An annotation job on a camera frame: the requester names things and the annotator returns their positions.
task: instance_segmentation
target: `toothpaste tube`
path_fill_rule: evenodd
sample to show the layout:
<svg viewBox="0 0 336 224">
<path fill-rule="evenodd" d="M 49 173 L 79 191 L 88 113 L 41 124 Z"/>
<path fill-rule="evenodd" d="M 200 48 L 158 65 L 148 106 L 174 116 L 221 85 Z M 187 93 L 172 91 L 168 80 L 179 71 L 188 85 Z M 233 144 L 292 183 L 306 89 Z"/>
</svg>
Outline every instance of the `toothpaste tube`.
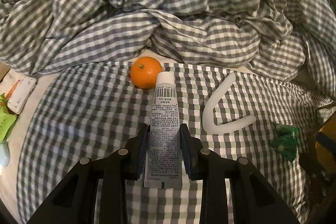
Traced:
<svg viewBox="0 0 336 224">
<path fill-rule="evenodd" d="M 174 75 L 158 74 L 148 138 L 145 187 L 181 188 L 180 119 Z"/>
</svg>

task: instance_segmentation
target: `white phone case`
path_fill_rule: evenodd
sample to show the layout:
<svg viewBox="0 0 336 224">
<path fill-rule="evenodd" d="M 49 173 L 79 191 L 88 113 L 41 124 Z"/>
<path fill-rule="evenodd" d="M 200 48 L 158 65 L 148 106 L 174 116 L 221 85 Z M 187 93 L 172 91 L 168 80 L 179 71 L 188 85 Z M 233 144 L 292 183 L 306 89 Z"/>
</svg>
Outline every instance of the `white phone case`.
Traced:
<svg viewBox="0 0 336 224">
<path fill-rule="evenodd" d="M 21 113 L 29 95 L 35 88 L 36 82 L 37 79 L 30 76 L 25 76 L 22 80 L 20 80 L 7 103 L 7 106 L 11 111 L 16 114 Z"/>
</svg>

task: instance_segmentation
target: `green plastic wrapper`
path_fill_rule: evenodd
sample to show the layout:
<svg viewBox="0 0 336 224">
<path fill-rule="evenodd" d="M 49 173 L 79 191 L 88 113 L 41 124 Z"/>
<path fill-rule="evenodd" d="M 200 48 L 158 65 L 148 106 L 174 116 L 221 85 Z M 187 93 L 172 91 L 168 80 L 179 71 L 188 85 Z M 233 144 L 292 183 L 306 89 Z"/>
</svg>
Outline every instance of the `green plastic wrapper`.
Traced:
<svg viewBox="0 0 336 224">
<path fill-rule="evenodd" d="M 278 138 L 271 141 L 271 146 L 277 152 L 283 155 L 287 160 L 293 162 L 297 154 L 297 139 L 298 129 L 294 126 L 286 124 L 274 123 Z"/>
<path fill-rule="evenodd" d="M 0 142 L 2 142 L 16 121 L 16 115 L 9 113 L 5 94 L 0 95 L 0 105 Z"/>
</svg>

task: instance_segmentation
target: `checkered bed sheet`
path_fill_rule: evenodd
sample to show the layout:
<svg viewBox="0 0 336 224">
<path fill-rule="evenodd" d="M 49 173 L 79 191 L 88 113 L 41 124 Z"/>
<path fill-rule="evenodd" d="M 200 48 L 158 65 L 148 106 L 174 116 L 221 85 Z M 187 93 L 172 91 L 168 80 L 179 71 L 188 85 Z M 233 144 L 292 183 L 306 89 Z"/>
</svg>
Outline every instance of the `checkered bed sheet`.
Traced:
<svg viewBox="0 0 336 224">
<path fill-rule="evenodd" d="M 65 69 L 49 86 L 21 152 L 17 198 L 23 223 L 80 158 L 108 156 L 137 135 L 140 122 L 148 123 L 153 90 L 132 85 L 130 65 L 78 65 Z M 249 158 L 303 222 L 308 181 L 298 158 L 288 162 L 270 146 L 276 137 L 272 122 L 297 126 L 298 152 L 305 151 L 305 134 L 330 115 L 316 108 L 329 99 L 296 85 L 235 72 L 237 81 L 215 107 L 214 121 L 222 124 L 248 114 L 257 121 L 224 136 L 208 135 L 201 126 L 204 104 L 230 70 L 185 64 L 165 64 L 164 69 L 174 73 L 180 121 L 191 135 L 222 157 Z M 183 174 L 182 189 L 145 188 L 142 181 L 127 181 L 129 223 L 199 223 L 202 182 L 189 182 Z"/>
<path fill-rule="evenodd" d="M 0 0 L 0 60 L 42 74 L 155 47 L 188 64 L 289 81 L 304 62 L 336 98 L 336 19 L 326 0 Z"/>
</svg>

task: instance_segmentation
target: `bent white foam stick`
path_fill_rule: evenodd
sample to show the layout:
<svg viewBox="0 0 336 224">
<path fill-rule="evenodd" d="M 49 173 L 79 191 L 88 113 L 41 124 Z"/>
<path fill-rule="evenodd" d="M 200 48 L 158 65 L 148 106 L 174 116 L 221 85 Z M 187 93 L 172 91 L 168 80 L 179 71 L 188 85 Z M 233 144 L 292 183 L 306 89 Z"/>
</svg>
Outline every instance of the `bent white foam stick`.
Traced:
<svg viewBox="0 0 336 224">
<path fill-rule="evenodd" d="M 219 100 L 224 96 L 224 94 L 228 91 L 228 89 L 235 81 L 236 75 L 232 72 L 228 75 L 228 77 L 224 79 L 223 83 L 219 85 L 219 87 L 210 96 L 209 100 L 205 104 L 202 117 L 202 126 L 206 133 L 223 135 L 225 133 L 242 129 L 256 121 L 255 116 L 249 115 L 233 122 L 221 124 L 219 126 L 215 125 L 215 123 L 213 122 L 214 107 L 218 104 Z"/>
</svg>

